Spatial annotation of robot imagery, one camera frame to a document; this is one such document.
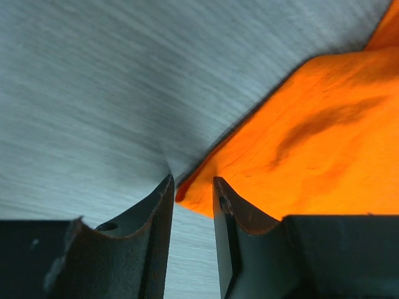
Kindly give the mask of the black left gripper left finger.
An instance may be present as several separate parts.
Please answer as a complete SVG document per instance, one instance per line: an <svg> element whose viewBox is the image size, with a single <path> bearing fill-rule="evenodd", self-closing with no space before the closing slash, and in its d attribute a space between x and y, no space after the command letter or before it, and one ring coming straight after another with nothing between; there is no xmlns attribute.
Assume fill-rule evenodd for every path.
<svg viewBox="0 0 399 299"><path fill-rule="evenodd" d="M163 298L174 193L168 174L146 198L95 229L74 219L44 279L48 298Z"/></svg>

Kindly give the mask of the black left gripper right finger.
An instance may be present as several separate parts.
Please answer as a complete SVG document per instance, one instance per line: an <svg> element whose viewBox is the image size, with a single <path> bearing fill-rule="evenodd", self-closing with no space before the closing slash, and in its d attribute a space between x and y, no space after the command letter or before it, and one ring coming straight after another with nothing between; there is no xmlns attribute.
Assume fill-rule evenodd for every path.
<svg viewBox="0 0 399 299"><path fill-rule="evenodd" d="M213 179L221 298L294 298L299 273L279 220Z"/></svg>

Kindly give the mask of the orange shirt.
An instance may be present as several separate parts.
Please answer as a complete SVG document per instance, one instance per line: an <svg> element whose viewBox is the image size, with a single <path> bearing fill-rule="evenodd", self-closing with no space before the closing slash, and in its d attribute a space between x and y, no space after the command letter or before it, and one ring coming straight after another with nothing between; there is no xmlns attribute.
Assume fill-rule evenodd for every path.
<svg viewBox="0 0 399 299"><path fill-rule="evenodd" d="M306 62L178 188L213 216L213 178L289 214L398 213L398 2L366 48Z"/></svg>

